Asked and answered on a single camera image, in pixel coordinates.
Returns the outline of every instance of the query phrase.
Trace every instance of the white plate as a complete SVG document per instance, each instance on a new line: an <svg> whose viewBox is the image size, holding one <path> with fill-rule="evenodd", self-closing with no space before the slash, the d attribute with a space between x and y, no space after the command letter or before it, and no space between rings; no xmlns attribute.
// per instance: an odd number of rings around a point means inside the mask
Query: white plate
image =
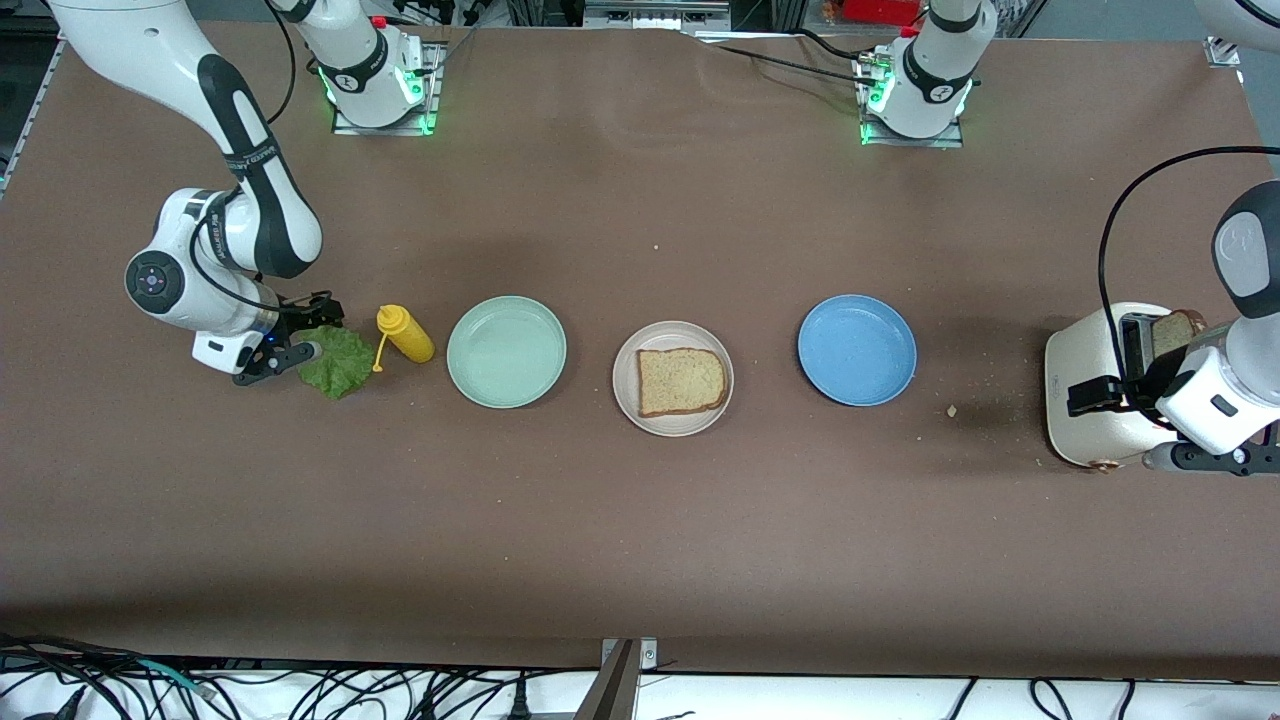
<svg viewBox="0 0 1280 720"><path fill-rule="evenodd" d="M641 350L675 350L677 347L692 347L696 350L710 350L724 364L724 378L727 388L724 402L714 410L695 413L692 415L663 415L660 418L640 416L640 363L636 352ZM613 397L618 401L622 413L643 430L663 437L685 437L705 430L728 407L728 401L733 397L733 364L728 360L728 351L716 340L716 336L705 329L680 320L663 320L645 328L640 328L622 343L618 357L613 361Z"/></svg>

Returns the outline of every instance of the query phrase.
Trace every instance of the white robotic arm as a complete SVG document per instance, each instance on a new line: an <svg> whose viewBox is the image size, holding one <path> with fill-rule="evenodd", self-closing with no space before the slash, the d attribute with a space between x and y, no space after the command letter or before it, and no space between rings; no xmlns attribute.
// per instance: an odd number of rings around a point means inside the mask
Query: white robotic arm
<svg viewBox="0 0 1280 720"><path fill-rule="evenodd" d="M942 133L964 109L973 70L995 36L991 0L933 0L920 33L884 49L891 74L867 109L905 137Z"/></svg>
<svg viewBox="0 0 1280 720"><path fill-rule="evenodd" d="M237 382L257 379L246 374L251 364L275 360L274 374L310 357L310 348L285 354L288 332L337 324L340 306L325 300L282 307L274 292L242 274L296 277L321 245L320 224L243 77L209 44L183 0L52 0L51 9L90 68L200 126L239 181L230 193L186 188L169 196L151 243L125 272L129 297L151 316L196 331L192 355Z"/></svg>
<svg viewBox="0 0 1280 720"><path fill-rule="evenodd" d="M1192 342L1156 409L1210 455L1230 455L1280 420L1280 181L1222 215L1213 265L1243 316Z"/></svg>
<svg viewBox="0 0 1280 720"><path fill-rule="evenodd" d="M421 68L422 42L394 27L375 28L358 0L270 0L298 27L320 64L329 95L352 123L380 128L424 102L406 74Z"/></svg>

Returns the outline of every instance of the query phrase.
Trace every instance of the light green plate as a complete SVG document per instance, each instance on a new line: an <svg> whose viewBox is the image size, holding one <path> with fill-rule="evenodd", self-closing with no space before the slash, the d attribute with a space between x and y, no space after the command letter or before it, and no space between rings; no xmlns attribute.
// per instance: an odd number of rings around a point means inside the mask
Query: light green plate
<svg viewBox="0 0 1280 720"><path fill-rule="evenodd" d="M492 297L467 311L449 336L453 384L485 407L520 407L541 397L564 369L564 328L536 300Z"/></svg>

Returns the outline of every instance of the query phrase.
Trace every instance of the red object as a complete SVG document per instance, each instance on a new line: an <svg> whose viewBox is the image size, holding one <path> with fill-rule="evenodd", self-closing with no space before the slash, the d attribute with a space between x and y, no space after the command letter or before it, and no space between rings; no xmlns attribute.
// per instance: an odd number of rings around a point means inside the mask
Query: red object
<svg viewBox="0 0 1280 720"><path fill-rule="evenodd" d="M920 0L845 0L845 19L883 26L909 26L920 14Z"/></svg>

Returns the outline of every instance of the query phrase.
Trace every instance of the bread slice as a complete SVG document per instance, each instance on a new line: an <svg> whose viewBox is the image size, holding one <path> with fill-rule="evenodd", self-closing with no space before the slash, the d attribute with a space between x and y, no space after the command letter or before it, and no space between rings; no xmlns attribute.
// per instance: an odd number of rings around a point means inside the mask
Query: bread slice
<svg viewBox="0 0 1280 720"><path fill-rule="evenodd" d="M1174 310L1151 325L1151 354L1160 357L1189 343L1208 328L1196 310Z"/></svg>
<svg viewBox="0 0 1280 720"><path fill-rule="evenodd" d="M714 410L728 397L724 364L710 350L641 350L640 416L692 415Z"/></svg>

